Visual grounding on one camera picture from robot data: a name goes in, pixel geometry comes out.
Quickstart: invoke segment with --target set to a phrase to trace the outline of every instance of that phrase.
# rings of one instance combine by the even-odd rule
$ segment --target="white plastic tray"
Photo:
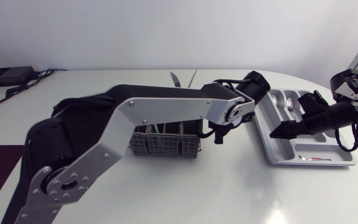
[[[304,113],[298,98],[311,93],[311,90],[270,90],[255,108],[255,123],[265,147],[267,159],[272,164],[309,165],[309,166],[354,166],[355,157],[350,152],[343,151],[337,144],[334,131],[316,134],[314,136],[302,135],[295,139],[274,139],[269,134],[281,121],[293,119],[287,108],[287,97],[293,99],[294,112],[301,119]],[[278,100],[276,106],[272,95]],[[344,146],[348,147],[345,139],[341,138]],[[312,160],[304,161],[301,157],[331,159],[331,161]]]

